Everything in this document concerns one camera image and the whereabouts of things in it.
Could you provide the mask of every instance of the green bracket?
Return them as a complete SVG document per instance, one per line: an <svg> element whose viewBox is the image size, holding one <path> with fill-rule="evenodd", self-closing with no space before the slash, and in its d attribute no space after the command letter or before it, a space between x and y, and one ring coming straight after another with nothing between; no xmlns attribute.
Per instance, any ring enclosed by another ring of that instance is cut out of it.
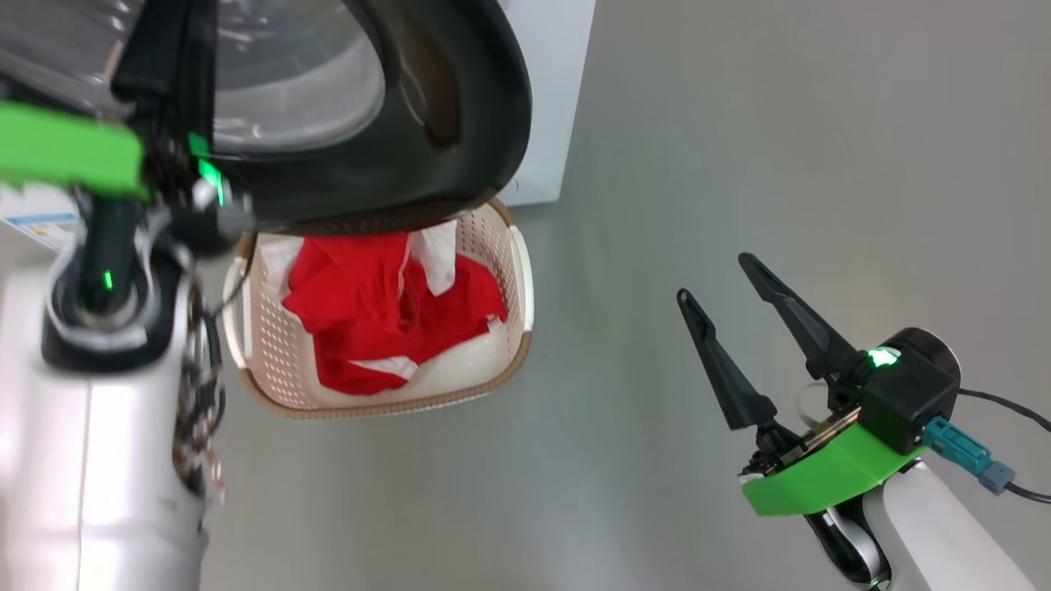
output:
<svg viewBox="0 0 1051 591"><path fill-rule="evenodd" d="M0 102L0 136L2 182L78 184L99 197L150 200L142 144L127 127Z"/></svg>
<svg viewBox="0 0 1051 591"><path fill-rule="evenodd" d="M882 485L924 449L899 455L861 425L851 425L812 455L741 490L759 515L818 513Z"/></svg>

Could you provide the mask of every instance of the white plastic basket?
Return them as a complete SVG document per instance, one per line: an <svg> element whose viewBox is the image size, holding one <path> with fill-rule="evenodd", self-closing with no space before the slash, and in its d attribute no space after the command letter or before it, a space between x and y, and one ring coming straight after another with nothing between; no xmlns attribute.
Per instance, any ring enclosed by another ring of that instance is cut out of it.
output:
<svg viewBox="0 0 1051 591"><path fill-rule="evenodd" d="M284 237L260 235L260 246ZM224 299L244 272L248 241L226 273ZM508 321L487 335L462 343L423 364L404 387L352 396L317 381L313 337L264 287L266 265L252 265L241 292L241 330L235 307L223 324L233 363L264 406L293 419L375 416L427 410L482 396L499 388L529 354L533 330L533 269L526 241L496 200L462 218L456 250L486 263L496 277Z"/></svg>

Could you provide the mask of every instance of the washing machine door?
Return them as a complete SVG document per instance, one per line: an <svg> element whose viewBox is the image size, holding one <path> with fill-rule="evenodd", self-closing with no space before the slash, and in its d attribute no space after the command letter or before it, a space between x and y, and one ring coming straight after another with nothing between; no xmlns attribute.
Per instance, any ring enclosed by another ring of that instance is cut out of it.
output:
<svg viewBox="0 0 1051 591"><path fill-rule="evenodd" d="M529 77L496 0L217 1L212 160L251 192L262 229L430 225L521 162ZM0 73L123 119L109 81L143 3L4 0Z"/></svg>

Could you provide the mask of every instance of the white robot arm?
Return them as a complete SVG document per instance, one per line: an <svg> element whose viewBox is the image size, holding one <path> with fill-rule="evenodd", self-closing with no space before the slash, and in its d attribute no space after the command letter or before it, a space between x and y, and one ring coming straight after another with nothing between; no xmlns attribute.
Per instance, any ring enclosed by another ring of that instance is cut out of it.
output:
<svg viewBox="0 0 1051 591"><path fill-rule="evenodd" d="M906 328L859 351L755 256L739 261L828 384L831 415L798 435L775 421L716 339L687 290L678 303L730 429L756 427L759 448L740 477L760 515L801 515L826 556L857 589L1034 590L1018 567L919 458L930 448L996 494L1051 502L1013 485L1014 472L948 420L957 394L1013 403L960 388L960 363L933 334ZM1051 430L1051 423L1037 417Z"/></svg>
<svg viewBox="0 0 1051 591"><path fill-rule="evenodd" d="M171 344L118 375L48 367L40 352L46 267L7 278L0 311L0 498L9 589L191 591L207 543L205 497L179 474L191 282L176 295Z"/></svg>

